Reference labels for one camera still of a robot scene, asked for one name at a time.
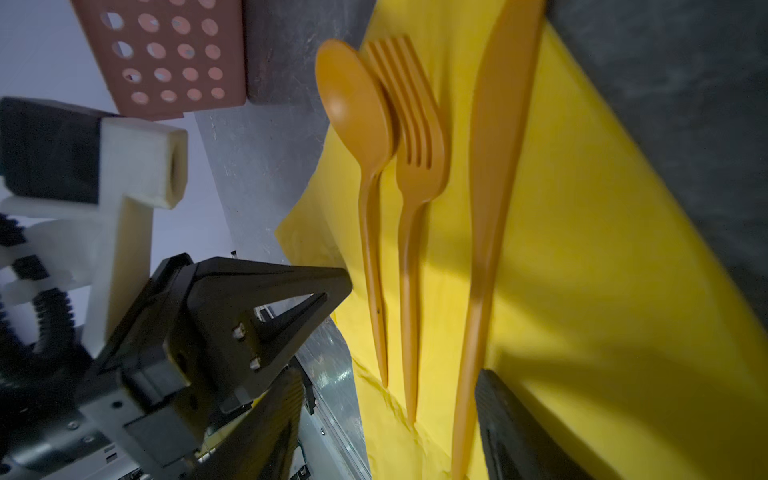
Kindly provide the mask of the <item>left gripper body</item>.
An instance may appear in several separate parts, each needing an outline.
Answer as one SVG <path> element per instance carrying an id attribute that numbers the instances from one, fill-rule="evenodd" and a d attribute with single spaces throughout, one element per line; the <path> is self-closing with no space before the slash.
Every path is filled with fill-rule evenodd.
<path id="1" fill-rule="evenodd" d="M 248 404 L 249 328 L 232 297 L 248 261 L 186 254 L 164 260 L 105 347 L 23 389 L 1 389 L 1 475 L 40 479 L 104 447 L 154 476 L 187 476 L 214 424 Z"/>

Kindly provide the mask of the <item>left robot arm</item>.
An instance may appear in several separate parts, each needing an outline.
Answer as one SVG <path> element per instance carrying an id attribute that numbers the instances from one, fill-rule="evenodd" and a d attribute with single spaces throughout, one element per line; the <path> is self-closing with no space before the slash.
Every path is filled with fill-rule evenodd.
<path id="1" fill-rule="evenodd" d="M 39 325 L 34 345 L 1 326 L 4 476 L 22 453 L 50 470 L 113 443 L 155 479 L 288 477 L 305 398 L 292 361 L 351 292 L 344 269 L 167 258 L 89 359 L 16 221 L 1 244 Z"/>

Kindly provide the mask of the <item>yellow plastic spoon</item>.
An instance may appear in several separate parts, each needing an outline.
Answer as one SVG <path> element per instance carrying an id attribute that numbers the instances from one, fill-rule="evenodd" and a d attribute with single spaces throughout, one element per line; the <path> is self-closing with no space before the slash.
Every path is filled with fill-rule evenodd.
<path id="1" fill-rule="evenodd" d="M 358 162 L 358 212 L 374 348 L 383 386 L 389 384 L 385 308 L 379 263 L 379 181 L 394 155 L 390 107 L 382 86 L 357 50 L 338 39 L 324 41 L 315 60 L 321 102 L 339 139 Z"/>

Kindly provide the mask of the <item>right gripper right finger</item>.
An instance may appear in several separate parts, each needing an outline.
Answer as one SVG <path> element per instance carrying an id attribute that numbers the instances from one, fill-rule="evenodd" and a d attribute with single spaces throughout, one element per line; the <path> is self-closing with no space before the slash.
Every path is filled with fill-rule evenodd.
<path id="1" fill-rule="evenodd" d="M 588 479 L 491 370 L 483 369 L 475 402 L 488 476 L 491 479 Z"/>

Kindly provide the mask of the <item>yellow plastic fork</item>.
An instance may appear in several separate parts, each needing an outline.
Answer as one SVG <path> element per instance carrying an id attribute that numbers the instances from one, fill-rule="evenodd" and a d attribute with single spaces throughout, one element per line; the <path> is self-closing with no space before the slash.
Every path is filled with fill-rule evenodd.
<path id="1" fill-rule="evenodd" d="M 401 345 L 407 421 L 414 424 L 419 390 L 421 233 L 428 204 L 442 194 L 449 178 L 448 135 L 410 39 L 372 40 L 365 50 L 401 129 L 396 167 L 403 202 L 398 227 Z"/>

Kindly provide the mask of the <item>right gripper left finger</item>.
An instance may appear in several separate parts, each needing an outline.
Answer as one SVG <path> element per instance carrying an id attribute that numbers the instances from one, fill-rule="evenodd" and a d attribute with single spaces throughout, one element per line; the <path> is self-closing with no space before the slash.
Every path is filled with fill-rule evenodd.
<path id="1" fill-rule="evenodd" d="M 290 367 L 190 479 L 288 479 L 305 392 Z"/>

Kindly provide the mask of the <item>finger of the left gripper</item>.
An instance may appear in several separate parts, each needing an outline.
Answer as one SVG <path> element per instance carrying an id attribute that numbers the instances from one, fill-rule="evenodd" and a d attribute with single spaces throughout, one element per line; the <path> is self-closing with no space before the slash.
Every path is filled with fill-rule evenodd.
<path id="1" fill-rule="evenodd" d="M 228 413 L 261 396 L 351 290 L 343 268 L 198 263 L 187 308 L 205 341 L 218 408 Z"/>

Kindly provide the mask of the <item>yellow plastic knife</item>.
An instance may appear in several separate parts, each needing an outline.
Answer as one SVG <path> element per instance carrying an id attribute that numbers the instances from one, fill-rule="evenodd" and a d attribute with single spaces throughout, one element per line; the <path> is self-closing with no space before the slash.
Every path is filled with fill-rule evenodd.
<path id="1" fill-rule="evenodd" d="M 477 420 L 474 391 L 484 364 L 497 266 L 527 125 L 543 1 L 508 1 L 478 69 L 469 135 L 472 232 L 470 293 L 454 411 L 451 476 L 468 470 Z"/>

